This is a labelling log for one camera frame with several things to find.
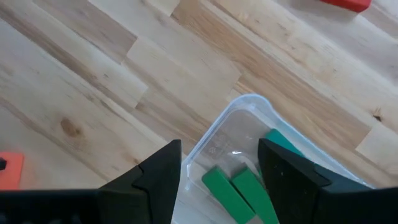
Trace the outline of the green rectangular block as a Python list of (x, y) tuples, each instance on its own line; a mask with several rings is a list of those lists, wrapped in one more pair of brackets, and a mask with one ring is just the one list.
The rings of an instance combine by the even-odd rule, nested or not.
[(255, 217), (251, 207), (218, 166), (204, 174), (201, 181), (237, 224), (246, 224)]
[(263, 224), (279, 224), (267, 191), (248, 167), (240, 170), (231, 180)]

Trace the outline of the orange rectangular block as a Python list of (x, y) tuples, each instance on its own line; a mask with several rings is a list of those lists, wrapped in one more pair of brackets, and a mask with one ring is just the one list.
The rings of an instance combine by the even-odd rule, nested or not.
[(18, 190), (24, 155), (18, 152), (0, 152), (0, 190)]

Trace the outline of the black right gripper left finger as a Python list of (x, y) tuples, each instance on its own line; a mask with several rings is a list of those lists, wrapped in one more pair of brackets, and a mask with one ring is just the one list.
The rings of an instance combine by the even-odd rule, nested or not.
[(181, 164), (174, 139), (98, 189), (0, 191), (0, 224), (170, 224)]

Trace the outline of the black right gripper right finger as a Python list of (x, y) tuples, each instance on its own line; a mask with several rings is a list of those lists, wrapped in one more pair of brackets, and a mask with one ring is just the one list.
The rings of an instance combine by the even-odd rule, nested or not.
[(398, 224), (398, 187), (372, 189), (268, 139), (257, 154), (280, 224)]

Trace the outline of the teal rectangular block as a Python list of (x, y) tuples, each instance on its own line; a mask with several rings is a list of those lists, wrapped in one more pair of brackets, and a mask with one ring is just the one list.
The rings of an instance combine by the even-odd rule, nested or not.
[(304, 155), (287, 139), (285, 138), (278, 130), (272, 129), (266, 135), (265, 138), (272, 141), (275, 144), (278, 144), (289, 151), (304, 157)]

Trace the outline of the red rectangular block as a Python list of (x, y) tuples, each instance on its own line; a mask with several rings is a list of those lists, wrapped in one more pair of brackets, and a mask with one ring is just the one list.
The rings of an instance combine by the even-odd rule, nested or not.
[(371, 5), (372, 0), (321, 0), (321, 2), (360, 13)]

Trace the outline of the clear plastic bin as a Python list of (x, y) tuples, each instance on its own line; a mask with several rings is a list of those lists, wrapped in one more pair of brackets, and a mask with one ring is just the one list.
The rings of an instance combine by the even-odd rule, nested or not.
[(260, 173), (257, 144), (278, 130), (306, 158), (347, 178), (364, 180), (286, 122), (270, 102), (255, 94), (234, 99), (183, 160), (172, 224), (236, 224), (201, 178), (214, 167), (232, 177), (243, 168)]

